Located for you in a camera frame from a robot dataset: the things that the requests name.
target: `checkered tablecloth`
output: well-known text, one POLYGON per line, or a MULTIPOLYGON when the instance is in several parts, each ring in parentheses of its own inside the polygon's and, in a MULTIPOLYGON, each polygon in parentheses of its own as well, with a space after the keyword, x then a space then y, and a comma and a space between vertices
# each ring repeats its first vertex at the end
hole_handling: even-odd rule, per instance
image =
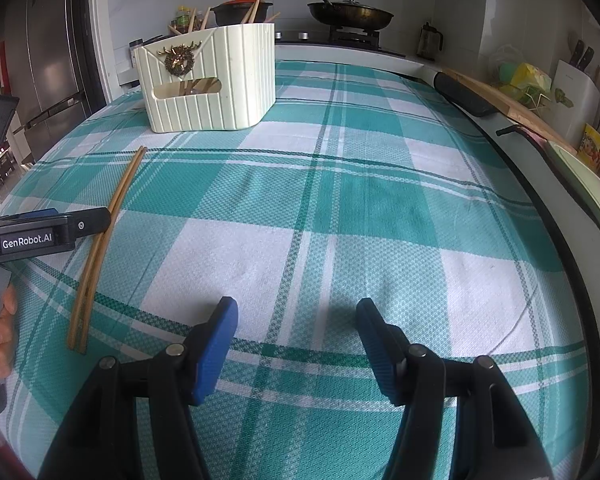
MULTIPOLYGON (((0 428, 37 472, 97 360, 154 355, 233 296, 218 389, 192 410, 214 480, 382 476, 400 422, 354 328, 371 297, 442 357, 491 354, 559 478, 586 430, 587 356, 568 280, 520 184, 424 84, 278 62, 277 101, 236 132, 154 134, 140 92, 95 114, 17 185, 2 214, 104 206, 149 147, 104 261, 87 356, 65 348, 90 240, 9 264, 20 341, 0 428)), ((157 478, 138 402, 146 477, 157 478)), ((452 453, 445 411, 436 478, 452 453)))

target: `red pot lid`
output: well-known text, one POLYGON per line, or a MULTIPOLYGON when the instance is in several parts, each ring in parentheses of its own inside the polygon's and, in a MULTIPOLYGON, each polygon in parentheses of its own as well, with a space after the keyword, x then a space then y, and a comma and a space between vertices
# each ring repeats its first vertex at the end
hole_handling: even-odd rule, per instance
POLYGON ((230 2, 225 2, 222 5, 231 5, 231 4, 252 4, 256 0, 231 0, 230 2))

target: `knife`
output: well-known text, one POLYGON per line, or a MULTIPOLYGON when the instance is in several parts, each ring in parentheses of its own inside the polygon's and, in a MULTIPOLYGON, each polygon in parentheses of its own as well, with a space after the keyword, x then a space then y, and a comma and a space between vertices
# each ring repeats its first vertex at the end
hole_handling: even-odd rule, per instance
POLYGON ((577 65, 577 69, 581 70, 582 72, 584 72, 584 69, 586 69, 586 67, 589 65, 589 63, 591 62, 591 60, 593 59, 593 55, 594 55, 594 51, 591 47, 587 47, 587 50, 584 53, 584 56, 582 56, 582 59, 580 60, 580 62, 577 65))
POLYGON ((582 52, 584 51, 584 41, 578 40, 576 43, 576 48, 573 49, 573 54, 571 55, 571 59, 569 60, 569 64, 571 66, 576 66, 578 61, 580 60, 580 56, 582 56, 582 52))

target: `stainless steel refrigerator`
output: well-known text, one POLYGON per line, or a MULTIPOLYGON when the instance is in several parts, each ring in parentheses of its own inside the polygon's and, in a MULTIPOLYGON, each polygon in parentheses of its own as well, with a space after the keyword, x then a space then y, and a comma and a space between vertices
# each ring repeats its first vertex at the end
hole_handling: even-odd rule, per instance
POLYGON ((88 0, 11 0, 4 46, 12 95, 35 161, 105 104, 88 0))

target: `cutting board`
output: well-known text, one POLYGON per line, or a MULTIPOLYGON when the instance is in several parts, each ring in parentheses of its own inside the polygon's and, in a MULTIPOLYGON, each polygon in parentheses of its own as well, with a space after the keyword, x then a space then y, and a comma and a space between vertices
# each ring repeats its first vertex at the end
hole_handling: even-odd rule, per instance
POLYGON ((565 142, 551 126, 545 123, 531 110, 525 108, 519 102, 514 101, 507 95, 504 95, 497 88, 489 86, 487 83, 475 80, 467 75, 456 72, 450 68, 443 68, 442 72, 477 93, 480 97, 495 106, 500 113, 506 115, 512 121, 522 124, 524 127, 528 128, 532 132, 535 132, 546 140, 552 140, 572 155, 576 154, 576 150, 573 149, 573 146, 565 142))

